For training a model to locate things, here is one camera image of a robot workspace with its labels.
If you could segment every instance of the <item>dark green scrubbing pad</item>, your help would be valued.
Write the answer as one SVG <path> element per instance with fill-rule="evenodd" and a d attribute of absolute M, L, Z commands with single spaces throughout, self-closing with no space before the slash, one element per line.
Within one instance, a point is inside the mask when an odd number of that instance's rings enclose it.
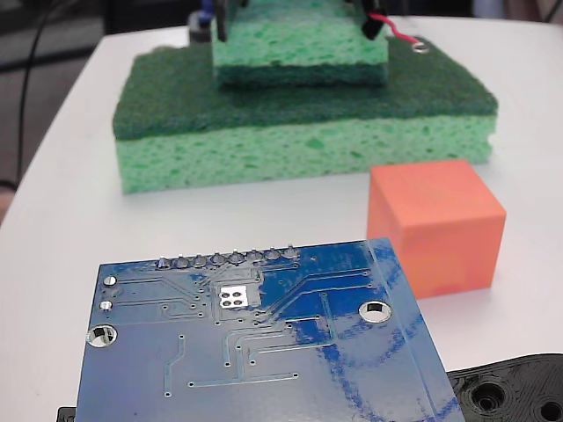
<path fill-rule="evenodd" d="M 218 90 L 210 45 L 138 57 L 113 120 L 124 192 L 485 162 L 496 99 L 435 46 L 389 47 L 378 88 Z"/>
<path fill-rule="evenodd" d="M 228 42 L 213 40 L 216 79 L 253 87 L 384 84 L 384 35 L 368 40 L 352 3 L 341 0 L 252 0 L 238 9 Z"/>

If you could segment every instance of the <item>mounting hole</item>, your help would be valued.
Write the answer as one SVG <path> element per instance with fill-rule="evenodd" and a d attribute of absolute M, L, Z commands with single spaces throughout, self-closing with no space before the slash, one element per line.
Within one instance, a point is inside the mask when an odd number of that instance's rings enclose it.
<path fill-rule="evenodd" d="M 473 403 L 484 412 L 496 411 L 504 403 L 504 397 L 502 388 L 490 382 L 479 385 L 472 392 Z"/>
<path fill-rule="evenodd" d="M 96 325 L 86 334 L 86 343 L 92 347 L 108 347 L 117 339 L 117 330 L 111 325 Z"/>
<path fill-rule="evenodd" d="M 413 51 L 419 55 L 425 55 L 430 52 L 430 47 L 424 42 L 417 42 L 413 44 Z"/>
<path fill-rule="evenodd" d="M 380 301 L 365 302 L 359 312 L 364 321 L 372 324 L 384 323 L 391 318 L 391 306 Z"/>
<path fill-rule="evenodd" d="M 561 406 L 555 402 L 547 402 L 542 406 L 540 411 L 542 418 L 549 421 L 560 420 L 561 416 L 563 415 L 563 411 L 561 410 Z"/>

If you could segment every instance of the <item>red wire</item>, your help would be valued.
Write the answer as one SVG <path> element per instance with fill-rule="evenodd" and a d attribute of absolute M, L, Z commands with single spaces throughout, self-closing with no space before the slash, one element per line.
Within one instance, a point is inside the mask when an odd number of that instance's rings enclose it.
<path fill-rule="evenodd" d="M 409 37 L 408 35 L 404 35 L 403 33 L 400 33 L 397 29 L 397 26 L 395 25 L 395 23 L 390 20 L 389 18 L 387 18 L 384 15 L 377 15 L 376 13 L 370 13 L 369 17 L 374 19 L 374 20 L 380 20 L 382 22 L 385 22 L 385 24 L 389 25 L 391 27 L 391 30 L 393 31 L 393 33 L 395 34 L 395 36 L 397 38 L 400 38 L 402 40 L 408 41 L 411 44 L 417 44 L 420 42 L 420 40 L 417 40 L 414 37 Z"/>

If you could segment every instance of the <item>black plastic part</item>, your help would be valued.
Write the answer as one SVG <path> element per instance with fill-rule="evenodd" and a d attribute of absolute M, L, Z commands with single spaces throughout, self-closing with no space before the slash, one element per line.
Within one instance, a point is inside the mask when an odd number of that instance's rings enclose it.
<path fill-rule="evenodd" d="M 563 354 L 539 354 L 448 373 L 465 422 L 563 422 Z M 74 422 L 62 407 L 56 422 Z"/>
<path fill-rule="evenodd" d="M 227 42 L 230 23 L 237 15 L 239 7 L 247 7 L 250 0 L 214 0 L 215 19 L 217 23 L 217 38 Z"/>
<path fill-rule="evenodd" d="M 368 40 L 374 40 L 384 27 L 384 23 L 369 17 L 370 13 L 388 15 L 387 2 L 384 0 L 354 0 L 356 20 L 362 26 L 362 32 Z"/>
<path fill-rule="evenodd" d="M 76 416 L 76 407 L 61 407 L 56 415 L 56 422 L 74 422 Z"/>

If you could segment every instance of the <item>white table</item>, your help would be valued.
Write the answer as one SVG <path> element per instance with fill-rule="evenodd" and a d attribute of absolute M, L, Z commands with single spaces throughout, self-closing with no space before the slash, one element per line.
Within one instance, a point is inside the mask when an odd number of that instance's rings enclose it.
<path fill-rule="evenodd" d="M 508 210 L 491 290 L 420 302 L 447 370 L 563 353 L 563 28 L 409 18 L 501 103 L 477 167 Z M 74 405 L 100 263 L 362 239 L 367 174 L 124 197 L 111 121 L 135 55 L 186 29 L 103 39 L 0 229 L 2 420 L 55 420 Z"/>

